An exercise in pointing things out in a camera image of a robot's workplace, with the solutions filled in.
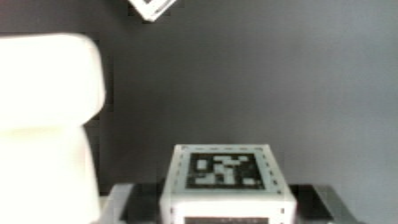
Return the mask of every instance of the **white frame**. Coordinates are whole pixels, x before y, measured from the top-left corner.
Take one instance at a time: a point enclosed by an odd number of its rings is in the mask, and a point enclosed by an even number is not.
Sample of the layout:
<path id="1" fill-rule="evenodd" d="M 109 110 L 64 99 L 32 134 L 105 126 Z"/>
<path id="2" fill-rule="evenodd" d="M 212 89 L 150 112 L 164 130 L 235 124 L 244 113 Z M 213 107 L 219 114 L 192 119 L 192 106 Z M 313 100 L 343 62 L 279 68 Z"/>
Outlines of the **white frame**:
<path id="1" fill-rule="evenodd" d="M 144 0 L 128 0 L 128 1 L 142 16 L 142 19 L 150 22 L 155 22 L 166 10 L 169 9 L 173 3 L 176 2 L 176 0 L 151 0 L 150 3 L 146 3 Z"/>

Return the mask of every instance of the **white cube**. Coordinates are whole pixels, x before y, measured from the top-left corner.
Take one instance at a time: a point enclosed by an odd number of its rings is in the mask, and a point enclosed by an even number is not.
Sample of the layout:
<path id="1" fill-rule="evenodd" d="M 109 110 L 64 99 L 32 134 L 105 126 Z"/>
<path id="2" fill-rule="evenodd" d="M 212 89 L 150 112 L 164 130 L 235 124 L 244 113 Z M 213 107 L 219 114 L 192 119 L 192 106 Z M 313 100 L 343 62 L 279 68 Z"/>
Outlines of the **white cube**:
<path id="1" fill-rule="evenodd" d="M 292 224 L 295 206 L 269 145 L 176 145 L 164 224 Z"/>

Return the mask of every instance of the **dark gray backdrop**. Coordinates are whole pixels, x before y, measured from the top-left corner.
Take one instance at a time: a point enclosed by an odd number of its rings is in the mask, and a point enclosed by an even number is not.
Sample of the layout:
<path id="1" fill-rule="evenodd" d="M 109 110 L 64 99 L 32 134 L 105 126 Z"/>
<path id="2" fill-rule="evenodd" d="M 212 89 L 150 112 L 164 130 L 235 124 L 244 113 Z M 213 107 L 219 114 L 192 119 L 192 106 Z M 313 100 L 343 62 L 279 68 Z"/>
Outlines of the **dark gray backdrop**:
<path id="1" fill-rule="evenodd" d="M 269 143 L 290 183 L 398 220 L 398 1 L 180 0 L 144 24 L 123 0 L 4 0 L 4 35 L 96 40 L 109 99 L 87 125 L 100 187 L 155 182 L 178 143 Z"/>

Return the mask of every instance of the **black and white pattern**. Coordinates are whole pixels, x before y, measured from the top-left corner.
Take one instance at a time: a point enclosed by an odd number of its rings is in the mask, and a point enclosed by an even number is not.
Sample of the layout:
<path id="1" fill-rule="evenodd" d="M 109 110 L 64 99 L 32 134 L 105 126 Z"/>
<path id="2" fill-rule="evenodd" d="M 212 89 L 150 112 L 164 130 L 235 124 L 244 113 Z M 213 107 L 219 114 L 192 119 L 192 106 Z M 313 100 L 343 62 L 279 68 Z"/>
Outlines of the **black and white pattern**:
<path id="1" fill-rule="evenodd" d="M 251 153 L 192 153 L 187 189 L 265 189 Z"/>

